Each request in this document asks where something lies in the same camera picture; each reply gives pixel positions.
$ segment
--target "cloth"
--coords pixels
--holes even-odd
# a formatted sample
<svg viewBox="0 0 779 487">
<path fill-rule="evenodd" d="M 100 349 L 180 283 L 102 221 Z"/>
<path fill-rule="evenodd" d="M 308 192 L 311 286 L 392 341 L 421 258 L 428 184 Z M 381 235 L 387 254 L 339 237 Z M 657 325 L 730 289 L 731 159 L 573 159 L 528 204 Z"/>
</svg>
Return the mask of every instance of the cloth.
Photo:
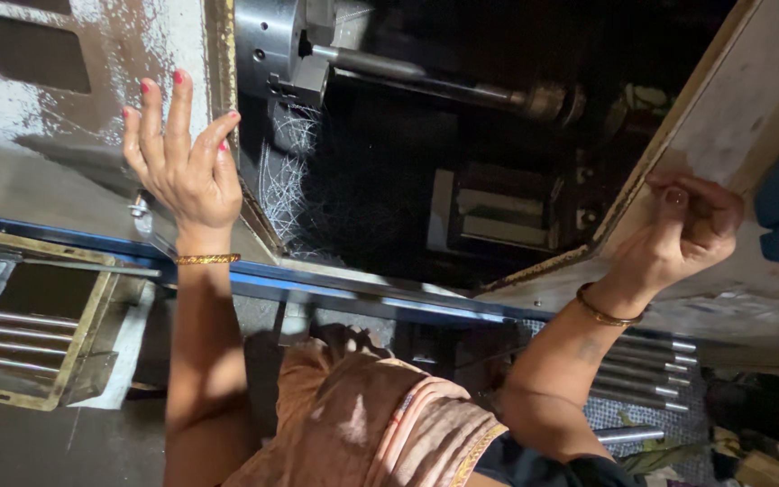
<svg viewBox="0 0 779 487">
<path fill-rule="evenodd" d="M 321 340 L 287 349 L 275 438 L 224 487 L 460 487 L 506 431 L 464 388 Z"/>
<path fill-rule="evenodd" d="M 591 455 L 561 464 L 521 446 L 509 432 L 495 438 L 473 471 L 511 487 L 636 487 L 615 462 Z"/>
</svg>

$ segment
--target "rusty edge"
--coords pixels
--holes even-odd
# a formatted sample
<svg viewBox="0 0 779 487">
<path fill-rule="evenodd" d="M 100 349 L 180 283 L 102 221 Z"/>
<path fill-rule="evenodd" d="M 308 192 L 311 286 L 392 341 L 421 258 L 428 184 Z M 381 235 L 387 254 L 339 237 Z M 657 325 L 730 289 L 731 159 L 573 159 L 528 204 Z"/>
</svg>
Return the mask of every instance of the rusty edge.
<svg viewBox="0 0 779 487">
<path fill-rule="evenodd" d="M 699 59 L 696 69 L 678 95 L 675 105 L 663 119 L 663 123 L 660 124 L 660 128 L 657 129 L 654 138 L 648 143 L 648 147 L 643 152 L 639 162 L 636 163 L 636 167 L 630 173 L 621 192 L 618 193 L 618 198 L 615 199 L 594 233 L 591 243 L 564 252 L 559 256 L 540 262 L 523 271 L 502 277 L 498 281 L 490 282 L 477 289 L 474 292 L 475 294 L 493 292 L 522 282 L 531 281 L 549 272 L 558 271 L 569 265 L 588 260 L 599 252 L 609 235 L 611 235 L 612 230 L 618 225 L 621 217 L 627 211 L 627 207 L 633 202 L 636 194 L 642 188 L 645 183 L 645 176 L 654 168 L 665 150 L 672 143 L 676 133 L 684 125 L 687 116 L 706 91 L 710 81 L 723 64 L 724 59 L 729 55 L 732 46 L 741 37 L 741 33 L 747 26 L 747 23 L 763 1 L 739 0 L 735 7 L 732 8 L 732 11 L 730 11 L 720 26 L 717 35 L 711 40 L 708 49 Z"/>
<path fill-rule="evenodd" d="M 116 258 L 93 252 L 91 250 L 74 249 L 55 243 L 41 242 L 30 238 L 15 237 L 0 232 L 0 245 L 14 247 L 17 249 L 27 249 L 32 252 L 44 254 L 50 257 L 61 257 L 70 260 L 82 262 L 99 263 L 102 265 L 121 265 Z M 91 340 L 97 332 L 98 324 L 104 315 L 103 311 L 109 303 L 110 296 L 116 283 L 115 278 L 111 278 L 109 272 L 99 272 L 98 278 L 92 292 L 89 294 L 86 306 L 83 308 L 83 314 L 80 317 L 80 324 L 74 330 L 73 341 L 69 346 L 59 367 L 59 373 L 56 375 L 50 393 L 46 398 L 32 396 L 28 394 L 14 393 L 0 389 L 1 396 L 7 396 L 7 400 L 0 399 L 2 404 L 11 404 L 28 409 L 37 409 L 40 411 L 52 411 L 59 405 L 62 393 L 66 385 L 73 379 L 73 368 L 78 356 L 83 348 L 91 347 Z"/>
<path fill-rule="evenodd" d="M 203 4 L 206 42 L 206 96 L 212 119 L 236 108 L 236 42 L 234 36 L 234 0 L 206 0 Z M 231 154 L 239 167 L 239 127 L 228 137 Z M 284 243 L 275 233 L 254 194 L 243 184 L 243 209 L 240 220 L 275 258 L 284 253 Z"/>
</svg>

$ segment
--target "gold bangle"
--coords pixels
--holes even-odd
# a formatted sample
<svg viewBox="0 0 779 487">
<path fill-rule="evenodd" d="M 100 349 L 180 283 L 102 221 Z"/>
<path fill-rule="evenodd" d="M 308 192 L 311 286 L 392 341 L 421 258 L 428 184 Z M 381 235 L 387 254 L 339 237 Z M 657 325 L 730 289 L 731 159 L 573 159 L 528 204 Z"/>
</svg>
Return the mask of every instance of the gold bangle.
<svg viewBox="0 0 779 487">
<path fill-rule="evenodd" d="M 216 254 L 211 256 L 179 256 L 173 261 L 177 265 L 188 265 L 191 263 L 228 263 L 236 262 L 242 256 L 239 254 Z"/>
<path fill-rule="evenodd" d="M 585 311 L 588 312 L 590 316 L 593 316 L 595 320 L 599 321 L 600 323 L 603 323 L 605 325 L 611 325 L 611 326 L 631 326 L 631 325 L 638 325 L 642 321 L 642 316 L 645 315 L 645 313 L 642 313 L 639 316 L 636 316 L 635 318 L 630 319 L 623 319 L 623 318 L 615 318 L 614 316 L 609 316 L 605 313 L 600 313 L 600 311 L 597 311 L 596 308 L 591 306 L 590 303 L 585 301 L 585 290 L 591 287 L 591 284 L 594 282 L 586 282 L 581 285 L 578 291 L 576 291 L 576 300 L 579 301 L 579 304 L 582 305 L 582 308 L 584 308 Z"/>
</svg>

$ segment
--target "finger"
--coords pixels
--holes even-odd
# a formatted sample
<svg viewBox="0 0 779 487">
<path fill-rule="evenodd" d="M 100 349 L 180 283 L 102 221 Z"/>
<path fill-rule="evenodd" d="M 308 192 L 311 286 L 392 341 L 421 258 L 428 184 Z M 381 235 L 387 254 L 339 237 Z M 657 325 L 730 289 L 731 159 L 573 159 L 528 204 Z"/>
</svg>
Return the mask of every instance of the finger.
<svg viewBox="0 0 779 487">
<path fill-rule="evenodd" d="M 693 176 L 682 175 L 678 185 L 710 205 L 710 226 L 720 238 L 735 235 L 744 218 L 744 201 L 720 184 Z"/>
<path fill-rule="evenodd" d="M 175 167 L 188 164 L 191 149 L 191 94 L 194 83 L 184 69 L 173 72 L 173 96 L 165 127 L 165 163 Z"/>
<path fill-rule="evenodd" d="M 161 139 L 161 89 L 149 78 L 140 80 L 143 108 L 140 114 L 140 150 L 150 172 L 165 166 L 165 147 Z"/>
<path fill-rule="evenodd" d="M 686 191 L 669 186 L 660 194 L 660 207 L 657 221 L 651 231 L 651 242 L 655 249 L 669 251 L 680 249 L 681 232 L 687 217 L 687 205 L 690 197 Z"/>
<path fill-rule="evenodd" d="M 648 172 L 645 182 L 654 189 L 660 189 L 675 184 L 680 176 L 682 176 L 680 172 Z"/>
<path fill-rule="evenodd" d="M 627 238 L 627 240 L 621 242 L 621 245 L 618 245 L 618 249 L 612 255 L 612 260 L 615 262 L 620 261 L 630 251 L 630 249 L 632 249 L 642 240 L 647 239 L 648 235 L 650 234 L 651 226 L 644 227 L 636 233 L 633 233 L 633 235 Z"/>
<path fill-rule="evenodd" d="M 189 171 L 193 170 L 196 175 L 207 174 L 211 177 L 212 167 L 215 165 L 215 158 L 222 140 L 236 127 L 239 120 L 239 114 L 231 111 L 215 119 L 209 127 L 200 133 L 191 149 L 188 163 Z"/>
<path fill-rule="evenodd" d="M 224 198 L 242 198 L 243 188 L 239 185 L 239 174 L 236 173 L 236 163 L 230 153 L 230 145 L 227 140 L 222 140 L 218 146 L 218 155 L 215 157 L 215 165 L 212 167 L 212 177 L 222 190 Z"/>
<path fill-rule="evenodd" d="M 130 107 L 122 108 L 122 118 L 124 121 L 124 134 L 122 135 L 122 154 L 128 161 L 128 165 L 140 177 L 140 181 L 146 185 L 146 176 L 148 168 L 143 159 L 143 153 L 140 151 L 140 113 Z"/>
</svg>

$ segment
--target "red nail polish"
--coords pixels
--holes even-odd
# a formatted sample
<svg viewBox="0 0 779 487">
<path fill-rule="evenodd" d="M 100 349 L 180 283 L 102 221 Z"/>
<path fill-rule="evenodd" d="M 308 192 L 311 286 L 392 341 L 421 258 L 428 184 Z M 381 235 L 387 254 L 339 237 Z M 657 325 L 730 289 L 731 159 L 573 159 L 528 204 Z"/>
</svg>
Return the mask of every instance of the red nail polish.
<svg viewBox="0 0 779 487">
<path fill-rule="evenodd" d="M 665 201 L 673 205 L 683 206 L 687 203 L 687 193 L 678 188 L 669 188 L 665 192 Z"/>
</svg>

